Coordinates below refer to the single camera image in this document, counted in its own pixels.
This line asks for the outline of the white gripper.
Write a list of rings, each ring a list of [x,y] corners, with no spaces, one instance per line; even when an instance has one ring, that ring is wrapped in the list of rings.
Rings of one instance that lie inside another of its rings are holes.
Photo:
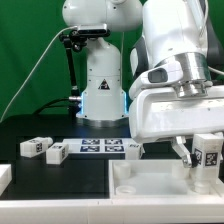
[[[129,108],[131,137],[138,143],[173,138],[171,145],[185,168],[192,167],[183,137],[224,131],[224,87],[206,97],[178,98],[173,88],[146,89]]]

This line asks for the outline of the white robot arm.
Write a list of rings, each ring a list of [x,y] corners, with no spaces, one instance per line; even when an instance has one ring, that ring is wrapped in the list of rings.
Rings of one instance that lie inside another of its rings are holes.
[[[207,0],[65,0],[62,15],[72,48],[87,52],[78,119],[102,126],[127,116],[136,142],[169,140],[185,166],[197,166],[186,138],[224,132],[224,85],[210,76],[222,55]],[[104,38],[136,27],[142,35],[131,50],[134,82],[126,106],[120,53]]]

